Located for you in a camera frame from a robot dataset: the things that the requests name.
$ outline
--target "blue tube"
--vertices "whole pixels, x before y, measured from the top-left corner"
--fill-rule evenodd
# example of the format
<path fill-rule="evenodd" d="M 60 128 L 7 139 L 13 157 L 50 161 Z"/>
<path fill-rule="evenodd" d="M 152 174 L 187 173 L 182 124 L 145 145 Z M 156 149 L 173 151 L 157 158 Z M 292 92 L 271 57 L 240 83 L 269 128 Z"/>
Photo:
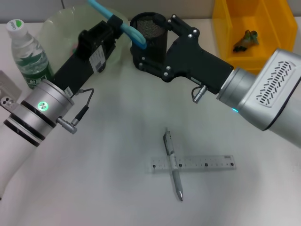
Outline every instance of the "blue tube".
<path fill-rule="evenodd" d="M 105 18 L 110 19 L 113 15 L 109 10 L 99 4 L 96 0 L 88 0 L 88 3 L 96 9 Z M 146 39 L 135 28 L 128 26 L 126 23 L 121 25 L 121 30 L 141 49 L 146 49 Z"/>

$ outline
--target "silver pen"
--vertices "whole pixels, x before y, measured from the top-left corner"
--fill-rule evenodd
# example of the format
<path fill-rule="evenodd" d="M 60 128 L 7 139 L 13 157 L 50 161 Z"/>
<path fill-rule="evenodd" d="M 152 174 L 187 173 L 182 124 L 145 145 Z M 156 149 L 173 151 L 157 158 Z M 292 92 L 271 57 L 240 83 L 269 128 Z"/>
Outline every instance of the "silver pen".
<path fill-rule="evenodd" d="M 163 136 L 164 145 L 166 149 L 166 153 L 170 159 L 170 165 L 172 169 L 173 179 L 174 179 L 174 187 L 177 192 L 177 195 L 181 201 L 183 201 L 183 188 L 180 179 L 179 169 L 177 167 L 177 162 L 174 154 L 174 146 L 171 140 L 170 131 L 166 128 L 165 134 Z"/>

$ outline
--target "yellow storage bin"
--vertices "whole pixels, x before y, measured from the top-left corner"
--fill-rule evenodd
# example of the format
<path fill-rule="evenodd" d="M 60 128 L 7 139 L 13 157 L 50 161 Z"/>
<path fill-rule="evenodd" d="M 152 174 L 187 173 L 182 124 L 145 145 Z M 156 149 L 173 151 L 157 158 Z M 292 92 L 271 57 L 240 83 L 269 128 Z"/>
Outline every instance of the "yellow storage bin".
<path fill-rule="evenodd" d="M 298 30 L 286 0 L 215 0 L 213 24 L 220 57 L 256 75 L 277 48 L 292 51 Z M 233 52 L 246 30 L 259 45 Z"/>

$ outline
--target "clear plastic bowl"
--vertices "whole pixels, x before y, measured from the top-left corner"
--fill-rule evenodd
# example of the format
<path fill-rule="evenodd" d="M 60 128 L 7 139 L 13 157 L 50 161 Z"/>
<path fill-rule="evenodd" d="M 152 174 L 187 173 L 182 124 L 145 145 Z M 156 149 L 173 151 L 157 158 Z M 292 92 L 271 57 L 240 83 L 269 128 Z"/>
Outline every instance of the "clear plastic bowl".
<path fill-rule="evenodd" d="M 109 10 L 127 23 L 125 16 L 113 9 Z M 85 4 L 60 10 L 44 22 L 37 39 L 44 48 L 54 73 L 71 56 L 72 50 L 77 46 L 79 33 L 91 29 L 102 20 L 107 21 L 95 9 Z M 106 67 L 120 60 L 122 49 L 129 43 L 130 39 L 124 34 L 116 40 L 116 48 Z"/>

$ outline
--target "small figurine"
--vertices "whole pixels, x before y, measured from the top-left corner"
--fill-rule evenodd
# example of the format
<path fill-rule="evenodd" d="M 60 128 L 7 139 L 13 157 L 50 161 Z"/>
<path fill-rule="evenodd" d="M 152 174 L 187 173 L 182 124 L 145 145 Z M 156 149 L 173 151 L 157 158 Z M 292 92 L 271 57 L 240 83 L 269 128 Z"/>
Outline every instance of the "small figurine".
<path fill-rule="evenodd" d="M 244 37 L 234 45 L 233 52 L 240 52 L 240 51 L 246 51 L 249 47 L 253 45 L 259 45 L 257 40 L 257 32 L 256 31 L 249 31 L 247 30 L 245 32 Z"/>

